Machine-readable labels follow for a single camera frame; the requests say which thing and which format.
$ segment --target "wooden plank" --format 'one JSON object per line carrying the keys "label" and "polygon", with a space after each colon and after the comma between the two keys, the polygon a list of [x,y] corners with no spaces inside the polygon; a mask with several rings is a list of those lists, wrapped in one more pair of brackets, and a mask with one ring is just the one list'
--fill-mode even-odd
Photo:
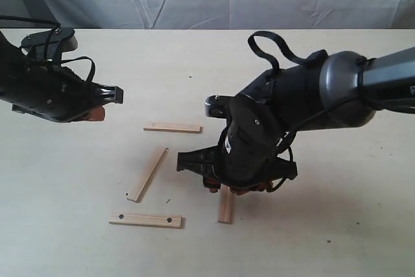
{"label": "wooden plank", "polygon": [[180,228],[182,225],[182,216],[112,213],[110,216],[110,224]]}
{"label": "wooden plank", "polygon": [[186,123],[149,123],[144,126],[144,131],[201,133],[202,126]]}
{"label": "wooden plank", "polygon": [[228,186],[222,185],[220,188],[220,204],[218,223],[232,224],[233,219],[233,193]]}
{"label": "wooden plank", "polygon": [[154,172],[156,172],[156,169],[158,165],[161,163],[161,160],[163,159],[164,155],[167,152],[167,148],[165,147],[158,147],[155,151],[153,156],[151,157],[147,167],[143,171],[142,175],[139,177],[136,184],[134,184],[133,188],[127,193],[127,199],[134,201],[134,202],[140,202],[141,199],[144,196],[144,193],[146,189],[148,188],[148,185],[150,185],[151,178],[154,175]]}

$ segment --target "small wooden piece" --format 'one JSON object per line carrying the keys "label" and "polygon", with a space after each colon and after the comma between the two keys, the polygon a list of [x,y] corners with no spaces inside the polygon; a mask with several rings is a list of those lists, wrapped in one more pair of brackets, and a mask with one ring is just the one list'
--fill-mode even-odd
{"label": "small wooden piece", "polygon": [[218,223],[232,224],[233,202],[233,193],[230,191],[228,186],[222,185],[220,188]]}
{"label": "small wooden piece", "polygon": [[152,175],[156,171],[157,166],[161,163],[161,160],[163,159],[167,150],[168,149],[166,149],[165,147],[158,147],[154,151],[153,157],[148,163],[143,174],[139,177],[138,181],[136,182],[132,190],[128,192],[127,194],[128,200],[131,200],[134,202],[140,202],[140,200],[144,196],[144,192],[146,188],[148,188],[148,185],[150,184]]}
{"label": "small wooden piece", "polygon": [[182,225],[182,216],[112,213],[110,216],[110,224],[180,228]]}
{"label": "small wooden piece", "polygon": [[144,131],[201,133],[202,126],[186,123],[149,123],[144,126]]}

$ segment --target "black strap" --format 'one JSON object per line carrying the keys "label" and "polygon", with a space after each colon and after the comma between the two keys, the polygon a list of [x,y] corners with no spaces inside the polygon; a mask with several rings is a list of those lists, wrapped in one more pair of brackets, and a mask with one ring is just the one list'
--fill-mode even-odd
{"label": "black strap", "polygon": [[296,56],[290,50],[287,43],[285,42],[285,40],[280,35],[277,35],[274,32],[269,32],[267,30],[259,30],[257,32],[254,32],[248,38],[248,45],[250,46],[252,52],[255,53],[258,57],[264,58],[265,60],[270,62],[271,66],[272,66],[272,69],[275,70],[275,71],[280,71],[281,70],[279,68],[279,63],[278,63],[277,59],[274,56],[272,56],[271,54],[268,54],[268,53],[264,52],[263,50],[261,50],[261,48],[258,47],[258,44],[255,41],[255,37],[264,37],[264,38],[271,39],[273,42],[275,42],[277,44],[277,46],[279,47],[279,49],[280,49],[281,53],[283,54],[283,56],[285,56],[285,58],[287,58],[291,62],[294,62],[294,63],[299,64],[299,65],[305,64],[307,62],[306,59],[299,58],[298,56]]}

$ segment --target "robotic arm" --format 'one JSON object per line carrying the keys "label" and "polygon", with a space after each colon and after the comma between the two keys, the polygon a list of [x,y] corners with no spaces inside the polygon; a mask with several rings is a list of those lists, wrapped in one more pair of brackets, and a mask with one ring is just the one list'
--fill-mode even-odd
{"label": "robotic arm", "polygon": [[[0,19],[54,23],[8,16]],[[60,28],[58,23],[50,31],[27,35],[20,48],[0,32],[0,99],[12,103],[15,112],[57,123],[103,120],[102,106],[110,102],[122,104],[123,90],[92,82],[95,64],[86,56],[62,60],[62,53],[76,48],[74,29]],[[77,60],[91,61],[86,80],[62,66]]]}
{"label": "robotic arm", "polygon": [[[257,46],[256,36],[273,40],[297,66],[280,69]],[[218,145],[178,154],[177,170],[202,175],[211,192],[221,184],[238,195],[272,192],[293,180],[297,168],[290,145],[298,131],[363,126],[382,109],[415,113],[415,47],[370,60],[351,51],[329,56],[325,50],[303,59],[272,32],[255,32],[248,44],[272,69],[234,97],[207,98],[206,115],[226,119]],[[290,160],[278,157],[285,150]]]}

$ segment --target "white table surface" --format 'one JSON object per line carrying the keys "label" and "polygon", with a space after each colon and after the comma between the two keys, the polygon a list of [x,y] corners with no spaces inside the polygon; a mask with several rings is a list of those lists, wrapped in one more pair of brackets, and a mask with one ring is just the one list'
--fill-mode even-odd
{"label": "white table surface", "polygon": [[[28,32],[3,31],[15,45]],[[415,30],[278,32],[299,56],[415,45]],[[90,56],[95,82],[124,89],[105,122],[59,125],[0,102],[0,276],[415,276],[410,115],[297,135],[298,177],[273,194],[237,197],[233,225],[217,224],[219,195],[200,176],[176,172],[177,152],[216,144],[224,127],[205,117],[205,98],[234,95],[269,68],[246,44],[251,33],[78,30],[66,58]],[[83,77],[89,69],[70,66]],[[204,131],[144,132],[146,121]],[[157,145],[170,148],[167,158],[142,203],[127,201]],[[183,215],[185,229],[110,225],[113,211]]]}

